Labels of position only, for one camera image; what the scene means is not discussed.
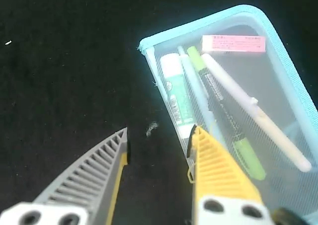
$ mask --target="black fabric surface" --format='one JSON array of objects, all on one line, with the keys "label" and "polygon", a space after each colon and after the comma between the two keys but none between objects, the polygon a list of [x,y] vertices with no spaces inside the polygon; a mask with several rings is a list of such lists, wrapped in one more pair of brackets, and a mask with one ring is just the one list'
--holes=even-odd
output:
[{"label": "black fabric surface", "polygon": [[[185,224],[187,164],[136,47],[242,3],[269,17],[316,103],[316,0],[0,0],[0,210],[32,201],[84,152],[128,126],[132,161],[113,224]],[[159,128],[146,138],[152,121]]]}]

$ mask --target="glue stick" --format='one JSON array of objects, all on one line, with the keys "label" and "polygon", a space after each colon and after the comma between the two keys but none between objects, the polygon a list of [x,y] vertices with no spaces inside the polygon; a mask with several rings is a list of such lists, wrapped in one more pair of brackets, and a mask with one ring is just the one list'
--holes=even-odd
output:
[{"label": "glue stick", "polygon": [[179,54],[164,55],[160,63],[174,121],[181,137],[189,138],[195,120]]}]

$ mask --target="light blue zipper trim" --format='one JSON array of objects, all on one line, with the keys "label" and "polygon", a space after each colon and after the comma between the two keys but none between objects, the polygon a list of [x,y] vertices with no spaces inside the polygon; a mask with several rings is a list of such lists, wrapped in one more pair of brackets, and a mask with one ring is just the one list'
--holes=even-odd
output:
[{"label": "light blue zipper trim", "polygon": [[290,79],[292,86],[299,98],[301,105],[304,108],[306,115],[308,116],[309,121],[311,122],[315,134],[318,135],[318,112],[315,108],[312,99],[310,98],[303,82],[301,81],[296,68],[291,61],[283,43],[281,42],[276,30],[274,29],[272,23],[269,21],[267,16],[258,8],[251,5],[238,5],[215,14],[209,15],[207,17],[195,20],[191,23],[178,26],[176,28],[163,31],[156,35],[147,37],[141,40],[138,49],[145,54],[145,49],[152,47],[156,44],[162,43],[164,41],[176,38],[178,36],[193,32],[210,24],[213,24],[217,21],[224,20],[230,16],[233,16],[238,13],[251,13],[253,16],[261,23],[262,27],[267,33],[267,41],[273,45],[276,54],[278,55],[285,71]]}]

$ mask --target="eraser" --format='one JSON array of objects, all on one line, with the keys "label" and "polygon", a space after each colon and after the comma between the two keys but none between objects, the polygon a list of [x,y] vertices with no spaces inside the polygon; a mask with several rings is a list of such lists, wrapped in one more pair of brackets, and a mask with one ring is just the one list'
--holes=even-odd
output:
[{"label": "eraser", "polygon": [[265,37],[245,35],[203,35],[203,52],[265,52]]}]

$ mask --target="green label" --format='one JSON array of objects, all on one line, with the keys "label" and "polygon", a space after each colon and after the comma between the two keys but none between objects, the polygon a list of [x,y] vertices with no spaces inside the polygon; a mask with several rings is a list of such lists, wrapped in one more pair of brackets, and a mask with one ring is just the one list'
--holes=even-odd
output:
[{"label": "green label", "polygon": [[191,102],[183,75],[167,78],[169,103],[177,125],[194,123]]}]

